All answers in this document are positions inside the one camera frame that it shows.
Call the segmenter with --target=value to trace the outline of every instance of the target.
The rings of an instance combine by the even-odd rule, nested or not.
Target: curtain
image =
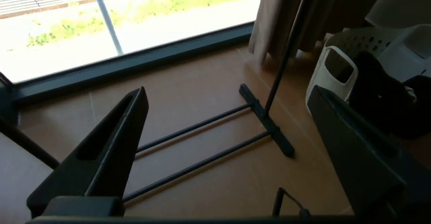
[[[269,53],[275,61],[284,55],[292,24],[301,0],[261,0],[248,49],[260,63]],[[364,23],[376,0],[313,0],[299,40],[292,51],[312,51],[325,34]]]

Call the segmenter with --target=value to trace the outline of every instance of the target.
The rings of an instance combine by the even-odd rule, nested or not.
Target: concrete ground
[[[124,53],[151,48],[251,22],[260,0],[240,0],[152,17],[116,28]],[[12,82],[26,81],[117,56],[107,30],[44,46],[0,50],[0,72]]]

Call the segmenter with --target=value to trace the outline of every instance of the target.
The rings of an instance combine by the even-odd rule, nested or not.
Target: perforated basket
[[[308,102],[315,85],[329,89],[341,99],[347,100],[358,76],[358,70],[352,59],[363,50],[371,52],[377,58],[404,31],[405,29],[358,28],[330,37],[323,47],[308,84],[305,102]],[[344,75],[341,76],[342,80],[336,78],[330,70]]]

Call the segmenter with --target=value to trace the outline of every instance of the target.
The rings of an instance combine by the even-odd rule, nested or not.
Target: brown floor
[[[349,202],[331,165],[304,98],[315,57],[299,55],[289,65],[271,116],[296,149],[284,157],[267,137],[127,203],[126,216],[167,218],[259,217],[271,214],[277,188],[293,194],[312,214],[351,214]],[[144,86],[150,110],[143,145],[244,103],[238,93],[246,83],[264,102],[274,70],[262,70],[246,46],[213,53],[151,73],[96,87],[22,111],[20,129],[63,160],[129,91]],[[263,132],[246,111],[137,157],[126,193],[151,184],[197,161]],[[30,218],[26,197],[50,173],[42,163],[0,136],[0,218],[23,223]],[[285,200],[282,214],[297,215]]]

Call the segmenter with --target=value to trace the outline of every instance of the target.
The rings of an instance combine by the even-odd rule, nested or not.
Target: grass
[[[233,0],[148,0],[139,5],[129,2],[127,8],[122,11],[111,9],[110,18],[114,26],[120,26],[125,22],[140,24],[150,16],[168,15],[196,7],[207,7],[229,1]],[[28,46],[42,46],[83,34],[93,34],[105,30],[104,20],[98,9],[79,11],[78,15],[73,16],[73,18],[63,19],[59,23],[51,25],[49,32],[30,35]],[[40,22],[34,21],[34,23],[40,26]]]

